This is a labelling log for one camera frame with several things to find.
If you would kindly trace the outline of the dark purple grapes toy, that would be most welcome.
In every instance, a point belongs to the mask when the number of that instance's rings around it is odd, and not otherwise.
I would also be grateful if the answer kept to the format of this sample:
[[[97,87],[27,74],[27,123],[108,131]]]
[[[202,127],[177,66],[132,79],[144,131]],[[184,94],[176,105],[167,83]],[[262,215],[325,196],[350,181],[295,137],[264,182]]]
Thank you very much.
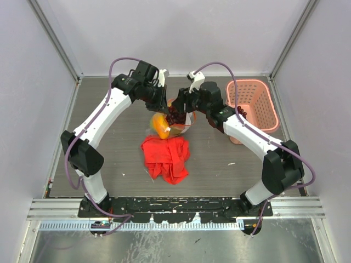
[[[166,121],[169,126],[175,124],[185,124],[186,113],[179,113],[177,109],[173,106],[168,108],[168,114],[166,115]]]

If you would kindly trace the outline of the clear zip bag orange zipper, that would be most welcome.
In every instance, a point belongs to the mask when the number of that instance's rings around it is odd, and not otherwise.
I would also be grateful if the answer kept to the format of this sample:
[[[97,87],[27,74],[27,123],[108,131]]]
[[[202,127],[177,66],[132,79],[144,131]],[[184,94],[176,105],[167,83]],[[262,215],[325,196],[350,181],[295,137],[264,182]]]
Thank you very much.
[[[172,105],[174,99],[167,101],[169,113],[155,113],[150,120],[150,135],[162,140],[184,134],[196,122],[196,113],[179,113]]]

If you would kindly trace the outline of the orange mango toy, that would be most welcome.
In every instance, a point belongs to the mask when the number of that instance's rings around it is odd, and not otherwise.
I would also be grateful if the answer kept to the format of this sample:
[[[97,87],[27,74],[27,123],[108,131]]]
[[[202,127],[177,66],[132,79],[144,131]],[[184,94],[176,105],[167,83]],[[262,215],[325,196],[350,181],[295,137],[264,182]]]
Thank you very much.
[[[167,139],[170,134],[170,127],[168,125],[168,122],[162,113],[156,113],[153,115],[151,119],[151,124],[153,130],[158,134],[160,139]]]

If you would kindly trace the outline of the pink plastic basket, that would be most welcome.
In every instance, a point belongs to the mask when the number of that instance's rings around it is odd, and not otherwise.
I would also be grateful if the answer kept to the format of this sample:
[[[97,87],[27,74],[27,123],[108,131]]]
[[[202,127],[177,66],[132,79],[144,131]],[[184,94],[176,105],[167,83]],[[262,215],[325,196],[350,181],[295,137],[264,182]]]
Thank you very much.
[[[241,106],[247,120],[265,133],[277,131],[280,123],[268,86],[258,79],[238,79],[236,83],[236,87],[233,81],[226,86],[226,104]]]

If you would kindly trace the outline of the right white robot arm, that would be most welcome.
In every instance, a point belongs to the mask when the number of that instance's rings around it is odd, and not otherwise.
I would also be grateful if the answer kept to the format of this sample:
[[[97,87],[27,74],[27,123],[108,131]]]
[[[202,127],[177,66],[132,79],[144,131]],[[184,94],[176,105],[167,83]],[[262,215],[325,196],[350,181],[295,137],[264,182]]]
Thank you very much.
[[[172,106],[179,113],[202,112],[212,127],[238,139],[262,161],[261,178],[240,195],[245,215],[254,215],[262,202],[280,195],[304,177],[297,144],[273,138],[245,120],[237,108],[224,103],[215,82],[204,82],[197,89],[181,88]]]

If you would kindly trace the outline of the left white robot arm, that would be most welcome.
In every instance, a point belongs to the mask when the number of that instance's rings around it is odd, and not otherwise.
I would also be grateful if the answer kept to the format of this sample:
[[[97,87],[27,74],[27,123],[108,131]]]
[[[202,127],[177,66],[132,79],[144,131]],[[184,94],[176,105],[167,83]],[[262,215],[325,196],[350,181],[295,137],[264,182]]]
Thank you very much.
[[[128,74],[109,77],[101,103],[74,131],[66,130],[61,135],[66,177],[73,189],[83,188],[90,210],[97,217],[115,217],[101,176],[104,157],[97,150],[107,130],[136,100],[144,101],[150,111],[168,111],[165,85],[168,70],[159,70],[143,60],[137,63]]]

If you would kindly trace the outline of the red crumpled cloth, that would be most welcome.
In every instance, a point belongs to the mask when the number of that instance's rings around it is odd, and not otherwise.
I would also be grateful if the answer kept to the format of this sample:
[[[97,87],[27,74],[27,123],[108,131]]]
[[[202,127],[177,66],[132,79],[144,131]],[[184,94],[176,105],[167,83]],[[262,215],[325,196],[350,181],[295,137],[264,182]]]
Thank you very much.
[[[162,140],[149,135],[140,148],[144,154],[144,165],[152,179],[161,176],[165,182],[176,185],[189,175],[185,166],[190,157],[189,142],[183,137]]]

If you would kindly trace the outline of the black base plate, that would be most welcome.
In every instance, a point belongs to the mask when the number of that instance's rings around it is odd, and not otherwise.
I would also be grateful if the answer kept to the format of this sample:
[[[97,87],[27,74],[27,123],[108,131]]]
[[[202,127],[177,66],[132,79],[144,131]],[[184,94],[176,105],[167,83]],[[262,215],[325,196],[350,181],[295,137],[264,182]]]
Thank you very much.
[[[240,200],[232,197],[118,197],[110,198],[103,209],[111,214],[132,214],[131,221],[160,224],[192,222],[196,216],[200,223],[235,222],[238,217],[257,217],[262,205],[243,211]]]

